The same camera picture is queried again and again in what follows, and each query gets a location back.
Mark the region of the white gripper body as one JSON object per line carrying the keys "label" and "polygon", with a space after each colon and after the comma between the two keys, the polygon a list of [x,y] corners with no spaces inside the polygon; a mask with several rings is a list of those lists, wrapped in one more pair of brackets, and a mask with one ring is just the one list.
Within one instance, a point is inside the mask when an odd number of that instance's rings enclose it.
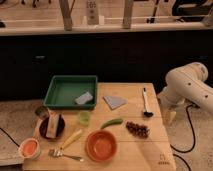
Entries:
{"label": "white gripper body", "polygon": [[181,96],[178,95],[169,87],[164,87],[163,90],[157,95],[161,113],[167,115],[167,113],[173,108],[176,107],[181,101]]}

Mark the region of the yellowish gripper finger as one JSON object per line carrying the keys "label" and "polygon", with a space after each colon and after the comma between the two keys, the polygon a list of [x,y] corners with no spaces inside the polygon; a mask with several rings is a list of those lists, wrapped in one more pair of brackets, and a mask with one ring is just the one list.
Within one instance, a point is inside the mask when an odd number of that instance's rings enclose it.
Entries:
{"label": "yellowish gripper finger", "polygon": [[175,111],[166,111],[164,116],[164,124],[170,125],[175,117],[176,117]]}

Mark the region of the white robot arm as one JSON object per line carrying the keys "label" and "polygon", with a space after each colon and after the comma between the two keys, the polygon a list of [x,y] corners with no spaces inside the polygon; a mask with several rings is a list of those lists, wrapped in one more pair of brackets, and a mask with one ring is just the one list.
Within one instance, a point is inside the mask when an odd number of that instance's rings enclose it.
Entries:
{"label": "white robot arm", "polygon": [[166,86],[157,95],[165,125],[173,121],[176,116],[175,108],[185,100],[213,114],[213,88],[205,84],[207,78],[207,67],[200,62],[174,68],[166,74]]}

